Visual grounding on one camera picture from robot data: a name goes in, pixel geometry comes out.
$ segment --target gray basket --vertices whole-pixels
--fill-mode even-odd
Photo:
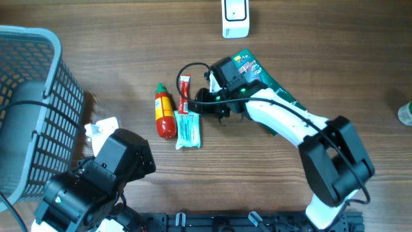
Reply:
[[[61,59],[57,36],[45,29],[0,26],[0,106],[41,101],[79,123],[83,90]],[[71,166],[78,129],[45,107],[0,112],[0,190],[8,200],[38,200],[46,181]],[[6,206],[0,203],[0,212]]]

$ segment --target yellow label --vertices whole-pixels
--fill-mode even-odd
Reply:
[[[156,120],[163,117],[162,100],[158,98],[154,102],[154,108],[156,109]]]
[[[173,117],[173,111],[166,110],[166,111],[165,111],[165,116],[171,116],[171,117]]]
[[[172,110],[172,104],[170,103],[170,100],[169,100],[168,97],[162,97],[162,103],[163,103],[164,111],[166,111],[166,110],[173,111]]]

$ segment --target green bottle cap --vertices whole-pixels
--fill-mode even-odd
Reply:
[[[155,91],[155,94],[162,93],[162,92],[167,93],[167,90],[163,87],[162,83],[159,83],[157,86],[157,90]]]

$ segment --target red wrapper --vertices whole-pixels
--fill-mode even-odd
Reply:
[[[189,81],[191,80],[190,74],[183,74],[180,76],[180,90],[186,97],[189,96]],[[189,114],[189,107],[187,100],[182,96],[179,98],[179,108],[178,113]]]

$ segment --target basket rim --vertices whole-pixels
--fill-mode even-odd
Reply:
[[[53,87],[53,81],[55,77],[55,73],[59,63],[61,61],[62,56],[62,45],[60,39],[57,37],[55,33],[50,30],[43,29],[43,28],[25,28],[20,26],[3,26],[0,25],[0,34],[12,34],[12,35],[31,35],[31,36],[38,36],[43,37],[49,42],[52,43],[54,49],[54,56],[53,61],[51,62],[50,69],[48,72],[48,76],[46,82],[44,84],[45,90],[43,92],[43,103],[49,104],[50,101],[50,92]],[[15,204],[22,196],[27,187],[27,183],[29,181],[29,174],[32,169],[32,163],[35,155],[35,145],[37,144],[39,134],[38,131],[41,131],[41,128],[44,124],[44,118],[46,116],[47,109],[42,107],[39,112],[39,119],[37,121],[37,125],[35,128],[36,133],[32,134],[32,141],[28,145],[26,158],[24,160],[23,165],[23,172],[20,177],[19,184],[17,185],[14,192],[7,198],[11,204]],[[3,202],[0,202],[0,212],[6,210],[7,207]]]

